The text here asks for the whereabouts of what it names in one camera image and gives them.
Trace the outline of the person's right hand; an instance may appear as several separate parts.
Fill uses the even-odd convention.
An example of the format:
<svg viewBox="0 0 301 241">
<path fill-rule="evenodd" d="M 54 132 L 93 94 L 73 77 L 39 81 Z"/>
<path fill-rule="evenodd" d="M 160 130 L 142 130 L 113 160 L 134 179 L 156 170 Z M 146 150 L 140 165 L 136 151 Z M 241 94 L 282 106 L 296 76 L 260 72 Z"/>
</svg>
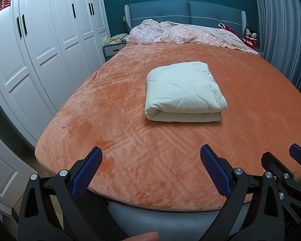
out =
<svg viewBox="0 0 301 241">
<path fill-rule="evenodd" d="M 159 241 L 160 236 L 157 232 L 147 232 L 138 236 L 129 237 L 123 241 Z"/>
</svg>

